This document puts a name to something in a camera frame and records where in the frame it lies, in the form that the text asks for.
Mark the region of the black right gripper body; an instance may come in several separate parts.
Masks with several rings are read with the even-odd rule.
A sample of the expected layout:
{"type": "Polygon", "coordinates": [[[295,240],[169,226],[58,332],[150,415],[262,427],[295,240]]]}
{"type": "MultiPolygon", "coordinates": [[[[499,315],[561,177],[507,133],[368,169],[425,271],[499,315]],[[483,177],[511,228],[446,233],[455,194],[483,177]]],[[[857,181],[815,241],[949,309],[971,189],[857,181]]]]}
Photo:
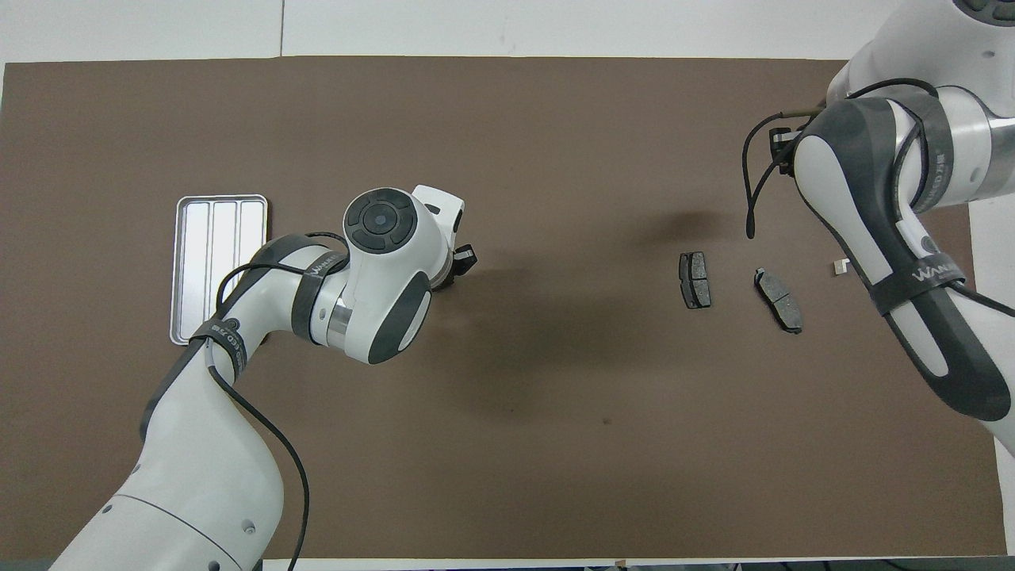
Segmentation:
{"type": "Polygon", "coordinates": [[[769,130],[769,149],[771,149],[772,162],[776,164],[780,174],[794,177],[794,156],[798,138],[802,133],[802,127],[776,127],[769,130]]]}

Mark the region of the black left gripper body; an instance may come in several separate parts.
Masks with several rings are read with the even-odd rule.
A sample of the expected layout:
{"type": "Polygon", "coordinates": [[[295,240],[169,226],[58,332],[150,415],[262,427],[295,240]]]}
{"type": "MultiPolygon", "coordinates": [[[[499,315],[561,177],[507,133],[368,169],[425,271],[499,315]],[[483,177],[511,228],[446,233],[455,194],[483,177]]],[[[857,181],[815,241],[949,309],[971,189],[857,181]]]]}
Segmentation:
{"type": "Polygon", "coordinates": [[[446,271],[443,271],[441,281],[432,285],[432,290],[450,288],[457,278],[467,274],[477,263],[478,257],[471,243],[464,243],[463,246],[453,249],[447,261],[446,271]]]}

